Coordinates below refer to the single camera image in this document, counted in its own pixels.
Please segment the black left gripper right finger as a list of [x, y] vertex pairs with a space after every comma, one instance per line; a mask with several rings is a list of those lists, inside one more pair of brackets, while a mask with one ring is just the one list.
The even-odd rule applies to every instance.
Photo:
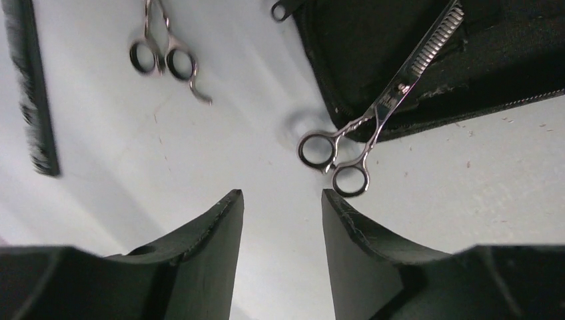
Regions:
[[392, 232], [331, 189], [321, 205], [337, 319], [564, 318], [561, 245], [449, 254]]

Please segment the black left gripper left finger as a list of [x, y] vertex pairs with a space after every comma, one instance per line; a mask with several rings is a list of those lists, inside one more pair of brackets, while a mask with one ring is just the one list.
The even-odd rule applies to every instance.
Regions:
[[2, 319], [228, 319], [244, 214], [234, 189], [126, 255], [1, 248]]

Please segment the silver thinning shears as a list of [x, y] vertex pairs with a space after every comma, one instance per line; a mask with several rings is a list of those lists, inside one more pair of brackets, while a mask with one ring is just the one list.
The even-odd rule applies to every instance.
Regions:
[[[358, 118], [348, 122], [334, 133], [313, 130], [305, 133], [297, 145], [298, 158], [311, 169], [327, 174], [332, 171], [332, 188], [344, 198], [358, 197], [365, 193], [370, 185], [370, 173], [366, 166], [368, 154], [376, 145], [380, 132], [390, 116], [401, 105], [410, 91], [416, 86], [423, 73], [430, 67], [448, 40], [456, 33], [464, 20], [465, 13], [460, 1], [449, 1], [429, 30], [412, 50], [381, 94]], [[360, 155], [350, 161], [337, 163], [338, 146], [343, 137], [356, 131], [361, 125], [374, 120], [376, 128], [365, 143]], [[304, 145], [310, 139], [323, 139], [331, 147], [331, 154], [322, 163], [309, 161], [304, 155]], [[364, 182], [356, 191], [345, 191], [338, 185], [338, 175], [344, 170], [356, 170], [364, 178]]]

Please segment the silver hair scissors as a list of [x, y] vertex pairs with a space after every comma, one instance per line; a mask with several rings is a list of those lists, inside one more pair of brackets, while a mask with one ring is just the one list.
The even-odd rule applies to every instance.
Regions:
[[[161, 20], [165, 24], [167, 32], [167, 45], [164, 50], [161, 49], [151, 31], [153, 7], [155, 6], [159, 8]], [[149, 67], [143, 66], [139, 59], [138, 49], [141, 47], [148, 49], [151, 54], [151, 66]], [[178, 67], [178, 64], [175, 62], [177, 55], [182, 55], [190, 61], [191, 66], [189, 72], [182, 71]], [[143, 32], [140, 37], [132, 40], [129, 46], [129, 60], [136, 72], [146, 77], [162, 76], [168, 71], [177, 81], [187, 85], [198, 101], [206, 105], [213, 104], [213, 98], [197, 88], [197, 77], [200, 71], [197, 56], [190, 50], [185, 42], [180, 40], [173, 33], [170, 15], [162, 1], [145, 1], [143, 10]]]

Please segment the black hair comb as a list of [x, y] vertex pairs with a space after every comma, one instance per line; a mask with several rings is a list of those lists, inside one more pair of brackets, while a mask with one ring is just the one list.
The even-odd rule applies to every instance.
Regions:
[[29, 157], [39, 174], [60, 177], [39, 35], [32, 1], [2, 1], [9, 54], [19, 85]]

